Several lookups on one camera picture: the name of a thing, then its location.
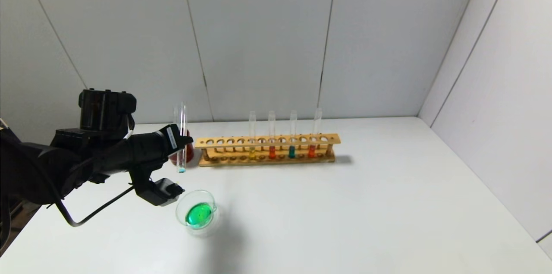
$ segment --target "white wall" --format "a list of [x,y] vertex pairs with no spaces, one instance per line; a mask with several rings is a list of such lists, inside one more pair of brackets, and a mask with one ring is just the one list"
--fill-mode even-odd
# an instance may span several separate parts
[[552,0],[498,0],[433,130],[538,239],[552,229]]
[[550,259],[552,259],[552,235],[548,235],[540,241],[539,246],[546,252]]
[[212,120],[186,0],[40,0],[87,87],[128,91],[138,123]]
[[138,123],[180,100],[191,121],[415,115],[467,0],[0,3],[2,116],[47,142],[85,87],[133,93]]
[[331,0],[189,0],[215,121],[312,117]]
[[496,0],[470,0],[419,117],[431,126],[460,75]]
[[467,2],[333,0],[324,115],[417,115]]
[[77,127],[85,88],[38,0],[0,0],[0,116],[23,142]]

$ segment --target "empty test tube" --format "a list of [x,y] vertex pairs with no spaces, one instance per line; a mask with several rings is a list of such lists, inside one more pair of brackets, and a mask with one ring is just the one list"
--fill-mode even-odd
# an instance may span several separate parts
[[[317,108],[314,113],[314,122],[312,124],[312,136],[316,136],[320,131],[320,124],[322,123],[322,109]],[[309,157],[315,157],[316,145],[309,146]]]
[[[257,124],[257,116],[255,115],[255,111],[249,112],[249,142],[255,143],[255,128]],[[254,160],[255,159],[255,146],[249,147],[249,159]]]
[[276,158],[276,113],[274,111],[268,112],[268,142],[270,146],[268,147],[268,158],[274,160]]
[[[295,135],[297,134],[297,111],[292,110],[289,115],[289,134],[291,135],[291,141],[295,141]],[[295,158],[295,146],[292,144],[289,146],[289,158]]]

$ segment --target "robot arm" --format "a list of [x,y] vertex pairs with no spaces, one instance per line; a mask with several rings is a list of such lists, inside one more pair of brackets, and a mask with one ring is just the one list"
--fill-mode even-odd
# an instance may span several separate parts
[[[35,204],[56,204],[74,227],[133,189],[153,205],[176,201],[184,190],[167,178],[152,182],[150,175],[168,156],[193,142],[192,138],[181,136],[175,124],[130,136],[136,99],[124,91],[87,89],[79,96],[79,106],[80,127],[57,130],[50,146],[20,142],[12,130],[2,126],[2,199],[16,196]],[[73,221],[61,202],[63,197],[87,181],[103,183],[112,174],[127,171],[132,187],[80,223]]]

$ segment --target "label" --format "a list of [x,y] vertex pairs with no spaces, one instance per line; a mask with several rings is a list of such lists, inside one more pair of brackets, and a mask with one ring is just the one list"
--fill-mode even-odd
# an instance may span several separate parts
[[171,146],[172,146],[172,148],[173,148],[173,149],[176,149],[176,148],[177,148],[177,146],[176,146],[176,140],[174,140],[174,135],[173,135],[173,133],[172,133],[172,129],[171,129],[170,126],[167,128],[167,135],[169,135],[169,140],[171,140]]

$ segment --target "beaker with green liquid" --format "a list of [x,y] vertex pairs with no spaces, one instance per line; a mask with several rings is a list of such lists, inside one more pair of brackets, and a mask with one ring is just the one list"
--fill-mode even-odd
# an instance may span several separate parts
[[205,190],[196,190],[181,196],[176,207],[176,218],[193,235],[212,233],[217,217],[215,199]]

